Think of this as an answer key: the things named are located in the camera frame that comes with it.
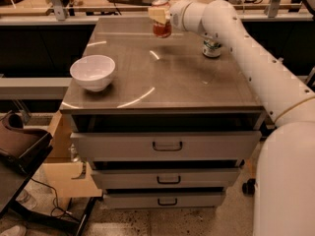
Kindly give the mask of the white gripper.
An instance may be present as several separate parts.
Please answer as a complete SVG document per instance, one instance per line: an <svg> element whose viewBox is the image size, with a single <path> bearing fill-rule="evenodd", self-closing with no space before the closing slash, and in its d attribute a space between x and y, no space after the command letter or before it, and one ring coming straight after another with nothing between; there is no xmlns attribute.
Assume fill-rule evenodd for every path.
<svg viewBox="0 0 315 236"><path fill-rule="evenodd" d="M193 0L180 0L175 2L170 7L170 21L171 24L182 31L195 31L197 26L197 19L195 16ZM162 7L150 7L148 9L149 17L160 23L166 24L166 10Z"/></svg>

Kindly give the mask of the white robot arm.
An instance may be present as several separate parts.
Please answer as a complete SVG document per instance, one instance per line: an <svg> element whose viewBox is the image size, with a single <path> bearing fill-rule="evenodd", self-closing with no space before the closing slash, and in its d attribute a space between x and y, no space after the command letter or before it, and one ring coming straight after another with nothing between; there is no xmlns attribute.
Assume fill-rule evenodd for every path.
<svg viewBox="0 0 315 236"><path fill-rule="evenodd" d="M253 236L315 236L315 92L247 32L224 0L150 7L149 17L227 47L276 125L257 161Z"/></svg>

